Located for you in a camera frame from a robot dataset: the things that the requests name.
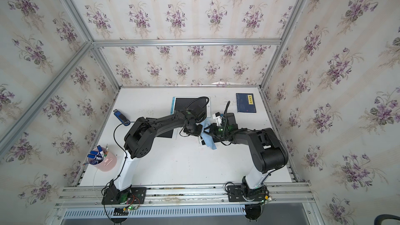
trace pink cup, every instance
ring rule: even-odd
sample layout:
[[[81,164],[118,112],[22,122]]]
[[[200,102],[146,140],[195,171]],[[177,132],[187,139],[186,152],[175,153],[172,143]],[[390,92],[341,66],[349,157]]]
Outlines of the pink cup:
[[[93,161],[92,158],[88,158],[87,160],[88,162]],[[114,168],[114,166],[117,164],[117,158],[113,155],[113,153],[111,153],[110,151],[108,151],[106,158],[100,162],[99,164],[93,165],[94,167],[98,168],[99,170],[106,172],[106,171],[110,171],[111,169]]]

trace white table surface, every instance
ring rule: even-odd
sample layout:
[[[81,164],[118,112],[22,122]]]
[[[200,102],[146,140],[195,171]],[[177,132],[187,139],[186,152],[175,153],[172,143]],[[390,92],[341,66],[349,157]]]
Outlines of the white table surface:
[[[257,113],[238,113],[236,93],[253,93]],[[264,129],[271,127],[258,88],[122,88],[114,109],[122,112],[130,121],[139,117],[161,118],[170,115],[172,98],[176,96],[210,97],[211,113],[223,112],[230,101],[228,112],[235,114],[239,128]],[[89,165],[80,186],[105,186],[118,174],[124,152],[115,144],[113,132],[121,122],[111,113],[98,144],[108,144],[117,157],[117,165],[108,172],[97,171]],[[121,125],[116,140],[123,147],[124,136],[132,127]],[[155,138],[151,151],[136,168],[133,185],[214,184],[228,181],[241,182],[253,166],[247,145],[224,146],[216,143],[216,150],[199,146],[196,137],[176,139]],[[265,182],[291,182],[287,167],[277,170]]]

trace vent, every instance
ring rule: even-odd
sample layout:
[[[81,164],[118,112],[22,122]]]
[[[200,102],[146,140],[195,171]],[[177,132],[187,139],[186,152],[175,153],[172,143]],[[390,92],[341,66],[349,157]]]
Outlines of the vent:
[[[106,208],[111,218],[133,217],[183,217],[183,216],[208,216],[208,215],[245,215],[244,205],[198,205],[198,206],[172,206],[172,207],[140,207],[130,211],[127,215],[115,210],[119,208]],[[107,218],[104,208],[68,208],[64,219]]]

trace label sticker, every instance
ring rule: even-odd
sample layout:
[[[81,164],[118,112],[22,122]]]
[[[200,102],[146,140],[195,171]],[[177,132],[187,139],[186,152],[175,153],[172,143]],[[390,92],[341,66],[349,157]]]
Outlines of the label sticker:
[[[247,95],[247,98],[249,100],[249,104],[254,104],[252,95]]]

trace blue cloth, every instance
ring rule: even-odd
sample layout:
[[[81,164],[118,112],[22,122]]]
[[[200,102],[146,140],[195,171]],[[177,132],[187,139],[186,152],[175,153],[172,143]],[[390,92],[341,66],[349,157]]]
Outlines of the blue cloth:
[[[217,149],[217,147],[215,147],[214,141],[212,140],[212,137],[209,134],[204,133],[204,127],[210,126],[211,122],[208,119],[206,119],[203,122],[201,122],[200,124],[203,126],[200,135],[203,138],[204,143],[207,145],[207,147],[210,147],[211,149]]]

